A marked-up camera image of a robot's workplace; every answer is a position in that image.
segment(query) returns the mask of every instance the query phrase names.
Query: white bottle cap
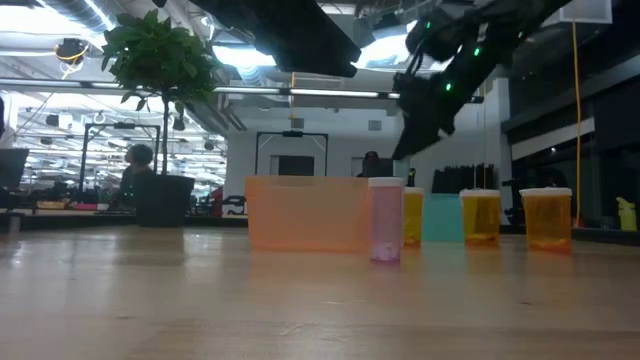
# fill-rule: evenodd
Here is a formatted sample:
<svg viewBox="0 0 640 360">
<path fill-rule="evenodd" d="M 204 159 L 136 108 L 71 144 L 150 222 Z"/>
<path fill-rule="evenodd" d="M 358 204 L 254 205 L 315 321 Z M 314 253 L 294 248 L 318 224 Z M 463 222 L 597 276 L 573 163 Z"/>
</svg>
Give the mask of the white bottle cap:
<svg viewBox="0 0 640 360">
<path fill-rule="evenodd" d="M 404 187 L 403 178 L 369 178 L 369 187 Z"/>
<path fill-rule="evenodd" d="M 500 191 L 485 189 L 462 190 L 460 197 L 500 197 Z"/>
<path fill-rule="evenodd" d="M 420 195 L 424 195 L 424 189 L 423 188 L 406 187 L 406 188 L 404 188 L 404 193 L 405 194 L 420 194 Z"/>
<path fill-rule="evenodd" d="M 522 196 L 573 196 L 573 191 L 569 188 L 539 188 L 520 190 Z"/>
</svg>

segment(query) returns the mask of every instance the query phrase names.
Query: green leaves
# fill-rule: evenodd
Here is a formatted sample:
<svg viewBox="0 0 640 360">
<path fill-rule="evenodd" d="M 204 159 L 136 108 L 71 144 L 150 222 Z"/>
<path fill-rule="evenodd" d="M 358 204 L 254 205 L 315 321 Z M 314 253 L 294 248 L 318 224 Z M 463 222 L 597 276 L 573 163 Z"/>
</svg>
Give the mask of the green leaves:
<svg viewBox="0 0 640 360">
<path fill-rule="evenodd" d="M 182 66 L 187 71 L 187 73 L 189 73 L 189 76 L 191 76 L 192 78 L 194 78 L 194 77 L 196 77 L 196 75 L 198 75 L 198 70 L 192 64 L 190 64 L 188 62 L 183 62 Z"/>
<path fill-rule="evenodd" d="M 153 29 L 158 24 L 158 9 L 153 9 L 144 16 L 144 25 L 148 29 Z"/>
<path fill-rule="evenodd" d="M 213 71 L 222 66 L 211 61 L 211 54 L 198 37 L 187 29 L 171 27 L 171 19 L 158 20 L 158 10 L 143 19 L 118 15 L 117 26 L 105 32 L 102 70 L 115 76 L 127 91 L 124 103 L 137 97 L 136 110 L 149 109 L 148 94 L 162 95 L 175 104 L 180 119 L 185 104 L 206 100 L 215 88 Z"/>
<path fill-rule="evenodd" d="M 174 104 L 174 107 L 176 108 L 176 111 L 178 112 L 178 114 L 180 114 L 180 119 L 182 120 L 184 118 L 184 104 L 182 104 L 179 101 L 176 101 Z"/>
<path fill-rule="evenodd" d="M 127 100 L 129 100 L 129 98 L 131 96 L 137 96 L 140 99 L 144 99 L 144 96 L 138 94 L 137 92 L 135 92 L 134 90 L 130 90 L 127 91 L 123 96 L 122 96 L 122 100 L 120 100 L 120 104 L 124 104 L 125 102 L 127 102 Z"/>
<path fill-rule="evenodd" d="M 171 17 L 168 17 L 163 23 L 162 23 L 162 27 L 164 28 L 164 30 L 166 32 L 170 32 L 171 31 Z"/>
<path fill-rule="evenodd" d="M 136 25 L 138 24 L 138 19 L 127 13 L 118 14 L 116 16 L 116 20 L 118 20 L 118 23 L 120 25 L 126 27 L 136 27 Z"/>
<path fill-rule="evenodd" d="M 136 107 L 136 111 L 142 110 L 142 108 L 144 107 L 144 104 L 146 103 L 147 103 L 147 99 L 140 99 L 140 101 L 138 101 L 138 106 Z"/>
</svg>

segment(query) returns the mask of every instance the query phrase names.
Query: yellow object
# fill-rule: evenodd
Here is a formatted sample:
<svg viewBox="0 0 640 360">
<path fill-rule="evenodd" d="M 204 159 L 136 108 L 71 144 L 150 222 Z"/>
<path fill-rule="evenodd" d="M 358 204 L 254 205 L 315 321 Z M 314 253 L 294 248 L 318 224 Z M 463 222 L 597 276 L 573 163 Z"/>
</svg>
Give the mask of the yellow object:
<svg viewBox="0 0 640 360">
<path fill-rule="evenodd" d="M 627 202 L 625 199 L 619 197 L 618 201 L 618 215 L 620 215 L 620 229 L 623 231 L 638 231 L 636 225 L 636 204 Z"/>
<path fill-rule="evenodd" d="M 404 189 L 404 246 L 420 247 L 423 204 L 423 189 L 415 187 Z"/>
<path fill-rule="evenodd" d="M 531 250 L 571 251 L 571 196 L 568 188 L 520 190 Z"/>
<path fill-rule="evenodd" d="M 500 245 L 500 192 L 498 190 L 463 190 L 462 218 L 467 246 Z"/>
<path fill-rule="evenodd" d="M 38 201 L 36 205 L 38 206 L 38 209 L 64 210 L 67 203 L 62 201 Z"/>
</svg>

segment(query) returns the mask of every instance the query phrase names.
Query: computer screen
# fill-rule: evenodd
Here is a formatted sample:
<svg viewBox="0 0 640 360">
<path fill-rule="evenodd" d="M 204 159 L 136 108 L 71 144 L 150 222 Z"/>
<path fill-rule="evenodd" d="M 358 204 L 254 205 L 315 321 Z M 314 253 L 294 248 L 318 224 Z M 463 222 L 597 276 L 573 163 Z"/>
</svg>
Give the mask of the computer screen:
<svg viewBox="0 0 640 360">
<path fill-rule="evenodd" d="M 28 149 L 0 149 L 0 186 L 17 188 L 29 156 Z"/>
</svg>

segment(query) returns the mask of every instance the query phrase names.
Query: wooden table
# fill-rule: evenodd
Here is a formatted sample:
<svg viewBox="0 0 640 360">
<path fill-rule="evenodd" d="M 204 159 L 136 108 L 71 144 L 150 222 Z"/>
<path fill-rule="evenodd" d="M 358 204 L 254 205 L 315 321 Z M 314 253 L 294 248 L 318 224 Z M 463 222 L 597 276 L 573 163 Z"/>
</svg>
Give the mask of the wooden table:
<svg viewBox="0 0 640 360">
<path fill-rule="evenodd" d="M 0 359 L 638 359 L 640 250 L 429 244 L 400 266 L 246 229 L 0 238 Z"/>
</svg>

